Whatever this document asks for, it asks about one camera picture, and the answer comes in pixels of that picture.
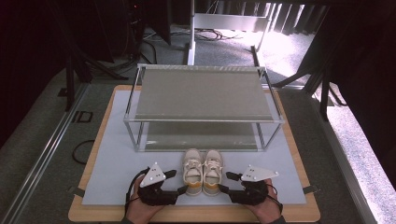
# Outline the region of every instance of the shoe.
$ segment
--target shoe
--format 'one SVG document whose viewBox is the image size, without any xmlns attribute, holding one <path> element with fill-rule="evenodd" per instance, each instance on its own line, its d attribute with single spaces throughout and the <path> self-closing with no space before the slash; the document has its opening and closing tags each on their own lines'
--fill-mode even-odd
<svg viewBox="0 0 396 224">
<path fill-rule="evenodd" d="M 202 191 L 203 173 L 201 152 L 195 148 L 186 151 L 183 159 L 183 181 L 188 185 L 186 194 L 197 195 Z"/>
<path fill-rule="evenodd" d="M 204 162 L 204 193 L 209 196 L 217 195 L 220 190 L 218 184 L 222 180 L 223 161 L 220 153 L 216 150 L 209 150 Z"/>
</svg>

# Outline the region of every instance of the pair of white sneakers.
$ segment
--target pair of white sneakers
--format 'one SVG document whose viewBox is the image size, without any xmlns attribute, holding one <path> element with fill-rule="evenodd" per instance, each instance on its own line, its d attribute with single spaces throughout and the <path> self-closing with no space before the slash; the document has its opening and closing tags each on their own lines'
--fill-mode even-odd
<svg viewBox="0 0 396 224">
<path fill-rule="evenodd" d="M 186 193 L 197 195 L 203 190 L 209 196 L 219 194 L 218 184 L 222 180 L 222 167 L 222 157 L 214 149 L 206 152 L 205 159 L 199 150 L 187 150 L 183 159 L 183 181 L 189 186 Z"/>
</svg>

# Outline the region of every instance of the human hand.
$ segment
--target human hand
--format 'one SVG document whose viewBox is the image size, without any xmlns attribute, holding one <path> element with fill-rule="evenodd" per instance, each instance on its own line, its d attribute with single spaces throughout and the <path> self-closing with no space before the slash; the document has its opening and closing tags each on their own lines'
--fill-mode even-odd
<svg viewBox="0 0 396 224">
<path fill-rule="evenodd" d="M 272 180 L 265 179 L 264 181 L 267 184 L 268 195 L 277 200 L 274 188 L 272 187 Z M 266 198 L 264 202 L 257 205 L 244 204 L 244 206 L 257 217 L 261 224 L 271 223 L 280 218 L 279 205 L 269 198 Z"/>
<path fill-rule="evenodd" d="M 129 202 L 128 211 L 126 212 L 126 218 L 132 221 L 134 224 L 147 224 L 154 215 L 164 208 L 164 205 L 151 206 L 139 199 L 137 195 L 137 190 L 139 185 L 143 180 L 143 176 L 140 176 L 134 182 L 134 194 L 131 196 L 131 201 Z"/>
</svg>

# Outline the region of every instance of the white sneaker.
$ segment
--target white sneaker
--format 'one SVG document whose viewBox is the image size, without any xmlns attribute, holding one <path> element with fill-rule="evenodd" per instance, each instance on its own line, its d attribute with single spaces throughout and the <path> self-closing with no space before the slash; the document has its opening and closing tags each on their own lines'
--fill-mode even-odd
<svg viewBox="0 0 396 224">
<path fill-rule="evenodd" d="M 201 152 L 195 148 L 186 151 L 183 159 L 183 181 L 188 185 L 186 193 L 197 195 L 202 190 L 202 157 Z"/>
<path fill-rule="evenodd" d="M 223 161 L 220 153 L 216 150 L 209 150 L 204 162 L 204 193 L 209 196 L 217 195 L 220 190 L 218 184 L 222 180 Z"/>
</svg>

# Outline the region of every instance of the gray floor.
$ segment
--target gray floor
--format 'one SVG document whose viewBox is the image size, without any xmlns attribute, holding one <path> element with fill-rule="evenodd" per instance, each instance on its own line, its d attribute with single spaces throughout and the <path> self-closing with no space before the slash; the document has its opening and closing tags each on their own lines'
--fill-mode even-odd
<svg viewBox="0 0 396 224">
<path fill-rule="evenodd" d="M 296 71 L 312 41 L 312 36 L 305 35 L 281 37 L 289 44 L 278 48 L 272 48 L 269 44 L 264 46 L 267 50 L 262 54 L 262 60 L 273 82 Z M 174 35 L 172 40 L 171 47 L 163 41 L 150 41 L 157 50 L 158 63 L 185 64 L 188 37 Z M 197 41 L 196 64 L 252 66 L 253 58 L 249 47 L 241 41 Z M 143 52 L 154 61 L 150 46 L 145 44 Z M 133 68 L 123 75 L 133 77 L 134 70 Z M 65 115 L 65 99 L 57 97 L 59 89 L 64 87 L 64 76 L 63 71 L 51 81 L 17 131 L 0 150 L 1 217 L 6 213 L 37 157 L 46 147 L 59 120 Z M 292 84 L 302 86 L 305 81 L 306 77 Z M 67 213 L 73 196 L 66 190 L 78 185 L 84 170 L 83 165 L 72 160 L 73 148 L 82 141 L 95 138 L 113 88 L 118 84 L 131 83 L 132 81 L 113 80 L 101 74 L 95 75 L 78 106 L 78 111 L 93 113 L 92 121 L 69 124 L 18 223 L 70 223 Z M 310 183 L 321 189 L 315 194 L 321 213 L 320 223 L 362 223 L 332 153 L 331 144 L 318 122 L 318 113 L 312 106 L 315 100 L 298 90 L 281 90 L 279 94 Z M 90 146 L 86 144 L 81 148 L 81 151 L 85 150 L 82 157 L 89 153 Z"/>
</svg>

